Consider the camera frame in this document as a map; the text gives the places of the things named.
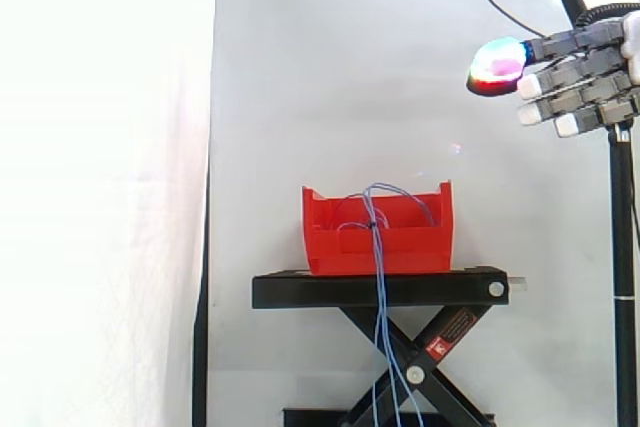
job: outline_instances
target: warning label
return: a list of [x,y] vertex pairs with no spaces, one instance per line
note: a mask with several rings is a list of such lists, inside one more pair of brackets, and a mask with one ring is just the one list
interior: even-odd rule
[[427,353],[437,362],[444,359],[464,337],[478,318],[469,309],[462,309],[446,327],[427,345]]

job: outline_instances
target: red storage bin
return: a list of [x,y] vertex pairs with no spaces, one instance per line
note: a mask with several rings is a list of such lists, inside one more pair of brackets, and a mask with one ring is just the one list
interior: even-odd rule
[[[380,226],[387,274],[427,274],[451,270],[451,183],[440,184],[438,193],[415,197],[431,211],[434,226],[430,226],[424,209],[409,197],[374,197],[374,206],[389,221],[388,229]],[[313,275],[375,274],[371,231],[351,226],[339,229],[346,222],[369,222],[361,197],[325,199],[312,189],[303,189],[304,240]]]

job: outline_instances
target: silver screw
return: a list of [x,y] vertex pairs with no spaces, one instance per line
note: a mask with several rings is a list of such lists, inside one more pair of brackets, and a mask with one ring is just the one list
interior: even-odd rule
[[489,284],[489,294],[492,297],[502,297],[504,294],[504,284],[502,282],[491,282]]
[[407,380],[412,384],[421,384],[424,382],[425,373],[417,365],[412,365],[407,369]]

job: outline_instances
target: black pole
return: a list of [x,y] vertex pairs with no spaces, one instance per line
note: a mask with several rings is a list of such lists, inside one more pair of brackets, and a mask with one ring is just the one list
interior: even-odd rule
[[571,21],[571,25],[575,25],[580,14],[587,10],[587,5],[584,3],[584,0],[562,0],[562,5]]
[[209,373],[209,179],[205,201],[204,245],[202,252],[202,277],[196,321],[193,325],[193,386],[192,427],[207,427],[207,376]]
[[633,265],[633,163],[631,132],[616,125],[609,132],[613,237],[618,426],[638,426],[635,288]]

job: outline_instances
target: black scissor lift table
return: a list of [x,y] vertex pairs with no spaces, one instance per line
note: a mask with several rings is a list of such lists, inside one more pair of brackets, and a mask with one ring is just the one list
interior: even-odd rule
[[[480,412],[438,368],[440,362],[494,305],[509,303],[507,274],[475,267],[429,275],[387,276],[388,307],[440,306],[412,340],[389,319],[389,336],[405,381],[431,402],[437,414],[423,414],[428,427],[494,427],[493,415]],[[375,276],[313,277],[306,271],[283,271],[254,277],[254,309],[339,308],[375,343],[378,296]],[[376,347],[384,352],[379,342]],[[408,394],[395,375],[398,403]],[[373,427],[369,389],[348,412],[284,409],[284,427]],[[389,371],[376,382],[378,425],[395,425]],[[418,427],[416,414],[402,414],[404,427]]]

